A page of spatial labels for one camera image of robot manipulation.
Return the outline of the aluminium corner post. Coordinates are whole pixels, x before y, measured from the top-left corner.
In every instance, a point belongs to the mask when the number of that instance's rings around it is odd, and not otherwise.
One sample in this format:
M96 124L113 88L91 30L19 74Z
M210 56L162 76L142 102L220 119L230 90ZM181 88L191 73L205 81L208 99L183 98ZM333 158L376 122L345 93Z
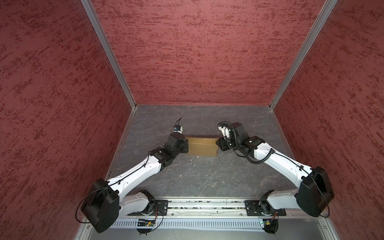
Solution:
M309 30L309 33L307 34L300 50L298 51L293 63L291 64L286 76L284 77L278 91L276 92L271 103L269 104L269 109L271 112L274 111L280 98L282 97L282 95L285 92L286 88L288 87L289 83L293 79L296 71L298 70L302 61L306 57L308 51L310 50L311 46L313 45L314 41L316 40L318 34L322 30L324 24L326 23L327 19L329 18L330 14L332 13L332 11L333 11L333 9L337 3L338 3L338 0L326 0L325 1L325 3L322 6L317 18L315 19L315 21L313 23L311 29Z
M105 54L112 66L112 69L115 72L115 75L125 93L125 96L127 100L130 103L131 108L135 111L137 108L137 103L133 97L133 94L128 86L128 83L126 81L126 78L124 77L123 71L121 70L121 67L119 66L119 63L117 61L117 58L113 52L113 49L108 41L108 38L105 34L105 31L103 30L103 27L101 25L101 22L97 16L96 10L92 4L92 1L90 0L81 0L81 3L83 5L83 8L93 26L93 29L105 51Z

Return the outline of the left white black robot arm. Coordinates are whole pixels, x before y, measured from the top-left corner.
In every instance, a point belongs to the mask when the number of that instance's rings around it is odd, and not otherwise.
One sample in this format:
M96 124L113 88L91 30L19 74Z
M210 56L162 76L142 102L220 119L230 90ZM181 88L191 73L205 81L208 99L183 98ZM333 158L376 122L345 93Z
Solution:
M186 137L180 131L173 132L164 147L150 151L135 167L109 180L96 180L77 208L87 219L85 223L91 224L97 233L102 233L118 217L139 212L151 214L155 198L148 191L135 195L130 195L130 192L146 179L170 166L179 154L186 154L188 150Z

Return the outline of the aluminium front rail frame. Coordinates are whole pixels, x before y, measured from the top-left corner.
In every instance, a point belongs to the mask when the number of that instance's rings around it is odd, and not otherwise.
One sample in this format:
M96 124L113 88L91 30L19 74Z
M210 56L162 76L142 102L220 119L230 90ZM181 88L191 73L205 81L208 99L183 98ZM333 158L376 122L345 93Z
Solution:
M236 198L171 198L165 218L178 219L271 219L249 217L245 199ZM287 209L286 216L279 217L279 229L275 235L263 231L222 231L189 229L156 229L147 235L139 235L136 229L108 229L99 234L87 224L80 227L77 240L338 240L340 237L332 221L313 218L301 210ZM142 219L125 216L119 219Z

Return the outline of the right aluminium corner post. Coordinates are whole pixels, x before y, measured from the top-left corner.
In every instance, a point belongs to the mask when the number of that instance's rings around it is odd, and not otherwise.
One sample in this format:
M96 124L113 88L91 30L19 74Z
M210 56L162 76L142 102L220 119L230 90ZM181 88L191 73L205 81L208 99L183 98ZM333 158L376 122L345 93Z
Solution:
M332 11L333 11L333 9L337 3L338 3L338 0L326 0L325 1L325 3L322 6L317 18L315 19L315 21L313 23L311 29L309 30L309 33L307 34L300 50L298 51L293 63L291 64L286 76L284 77L278 91L276 92L271 103L269 104L269 109L271 112L274 111L280 98L282 97L282 95L285 92L286 88L288 87L289 83L293 79L296 71L298 70L302 61L306 57L308 51L310 50L311 46L313 45L314 41L316 40L318 34L322 30L324 24L326 23L327 19L329 18L330 14L332 13Z

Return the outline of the left aluminium corner post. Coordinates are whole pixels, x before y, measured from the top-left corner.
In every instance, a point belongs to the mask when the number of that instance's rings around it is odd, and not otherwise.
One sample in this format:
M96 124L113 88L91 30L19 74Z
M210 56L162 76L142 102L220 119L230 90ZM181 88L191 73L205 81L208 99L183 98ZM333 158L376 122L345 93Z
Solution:
M92 1L90 0L81 0L81 3L83 5L83 8L93 26L93 29L105 51L105 54L112 66L112 69L115 72L115 75L125 93L125 96L127 100L130 103L131 108L135 111L137 108L137 103L133 97L133 94L128 86L128 83L126 81L126 78L124 77L123 71L121 70L121 67L119 66L119 63L117 61L117 58L113 52L113 49L108 41L108 38L105 34L105 31L103 30L103 27L101 25L101 22L97 16L96 10L92 4Z

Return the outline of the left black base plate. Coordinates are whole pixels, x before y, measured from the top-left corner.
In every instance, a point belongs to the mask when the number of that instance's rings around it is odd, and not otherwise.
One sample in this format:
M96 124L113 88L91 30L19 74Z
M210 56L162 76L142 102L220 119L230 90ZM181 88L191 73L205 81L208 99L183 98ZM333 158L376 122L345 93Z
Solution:
M169 201L168 200L154 200L149 203L149 206L146 207L141 212L135 212L129 214L129 216L166 216L168 211Z

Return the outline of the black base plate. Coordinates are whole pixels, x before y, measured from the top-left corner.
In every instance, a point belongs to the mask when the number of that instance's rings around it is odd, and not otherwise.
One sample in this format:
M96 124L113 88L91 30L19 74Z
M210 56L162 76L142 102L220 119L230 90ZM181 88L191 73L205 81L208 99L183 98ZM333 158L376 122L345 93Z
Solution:
M141 212L135 212L129 214L129 216L166 216L168 211L169 201L168 200L154 200L149 203L149 206L146 207Z
M247 216L249 217L280 217L287 215L285 209L276 210L266 200L246 200L244 203Z

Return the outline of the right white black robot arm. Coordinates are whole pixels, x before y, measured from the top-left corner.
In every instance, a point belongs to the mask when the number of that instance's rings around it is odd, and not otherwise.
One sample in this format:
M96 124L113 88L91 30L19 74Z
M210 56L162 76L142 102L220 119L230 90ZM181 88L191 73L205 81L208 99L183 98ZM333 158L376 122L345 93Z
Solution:
M240 158L254 165L266 164L295 186L292 190L266 192L259 200L257 209L264 216L272 216L279 210L300 209L311 217L321 217L330 211L335 194L325 169L312 168L277 151L265 140L252 136L242 124L220 122L222 137L216 144L221 151L233 150Z

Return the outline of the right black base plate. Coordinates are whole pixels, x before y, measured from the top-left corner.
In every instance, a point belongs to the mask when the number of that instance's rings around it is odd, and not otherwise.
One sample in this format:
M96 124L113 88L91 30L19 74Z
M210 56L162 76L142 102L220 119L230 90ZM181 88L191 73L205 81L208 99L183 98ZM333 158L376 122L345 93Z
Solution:
M244 203L247 216L249 217L280 217L287 215L285 209L276 210L266 200L246 200Z

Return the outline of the brown cardboard box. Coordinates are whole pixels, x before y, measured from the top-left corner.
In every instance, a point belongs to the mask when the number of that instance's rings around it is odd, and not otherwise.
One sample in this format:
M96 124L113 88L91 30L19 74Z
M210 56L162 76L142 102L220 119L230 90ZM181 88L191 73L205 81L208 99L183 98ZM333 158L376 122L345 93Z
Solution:
M186 137L188 140L188 155L216 157L219 146L216 144L218 138Z

